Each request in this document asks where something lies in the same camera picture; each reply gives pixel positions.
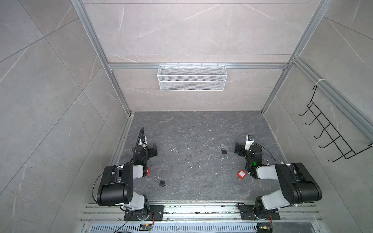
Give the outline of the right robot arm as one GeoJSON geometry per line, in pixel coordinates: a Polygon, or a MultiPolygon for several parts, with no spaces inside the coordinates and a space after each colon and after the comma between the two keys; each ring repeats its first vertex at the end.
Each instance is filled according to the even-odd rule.
{"type": "Polygon", "coordinates": [[[278,209],[322,199],[320,187],[302,163],[265,165],[264,147],[253,141],[249,145],[235,144],[235,154],[246,161],[245,170],[238,172],[237,176],[240,179],[250,175],[257,180],[275,180],[280,188],[257,197],[253,205],[238,203],[242,220],[279,220],[278,209]]]}

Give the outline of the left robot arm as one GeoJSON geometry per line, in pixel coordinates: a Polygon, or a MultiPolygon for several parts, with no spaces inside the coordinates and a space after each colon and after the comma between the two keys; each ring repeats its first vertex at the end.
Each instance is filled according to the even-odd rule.
{"type": "Polygon", "coordinates": [[[131,160],[123,165],[105,167],[91,190],[92,199],[98,205],[118,206],[139,220],[150,216],[154,218],[154,213],[148,198],[134,191],[134,180],[150,174],[148,160],[158,155],[156,145],[152,148],[148,146],[144,132],[142,127],[132,149],[131,160]]]}

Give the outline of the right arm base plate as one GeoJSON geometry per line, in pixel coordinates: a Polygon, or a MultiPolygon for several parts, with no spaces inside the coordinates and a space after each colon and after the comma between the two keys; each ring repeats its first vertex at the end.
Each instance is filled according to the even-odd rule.
{"type": "Polygon", "coordinates": [[[242,220],[280,220],[278,210],[261,210],[256,205],[238,203],[237,208],[242,220]]]}

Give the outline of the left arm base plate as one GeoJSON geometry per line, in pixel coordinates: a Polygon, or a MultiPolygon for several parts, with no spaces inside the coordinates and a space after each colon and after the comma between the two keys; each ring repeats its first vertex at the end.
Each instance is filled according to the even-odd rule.
{"type": "Polygon", "coordinates": [[[124,221],[161,221],[164,215],[163,205],[150,205],[141,210],[129,211],[126,209],[123,220],[124,221]]]}

